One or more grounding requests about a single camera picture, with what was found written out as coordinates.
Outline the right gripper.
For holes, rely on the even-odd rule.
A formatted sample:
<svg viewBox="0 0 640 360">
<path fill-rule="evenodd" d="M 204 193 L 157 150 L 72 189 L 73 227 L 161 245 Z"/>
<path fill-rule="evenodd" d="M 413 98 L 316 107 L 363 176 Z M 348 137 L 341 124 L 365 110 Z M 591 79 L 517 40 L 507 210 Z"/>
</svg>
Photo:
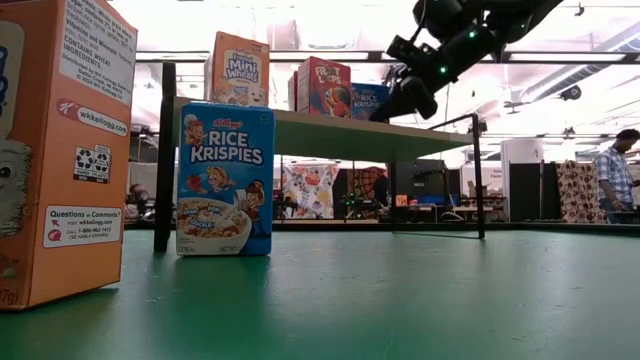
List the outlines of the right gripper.
<svg viewBox="0 0 640 360">
<path fill-rule="evenodd" d="M 382 103 L 369 121 L 389 122 L 391 118 L 409 114 L 419 114 L 424 120 L 433 117 L 438 110 L 435 94 L 450 80 L 450 67 L 445 64 L 423 69 L 399 66 L 395 70 L 394 99 Z"/>
</svg>

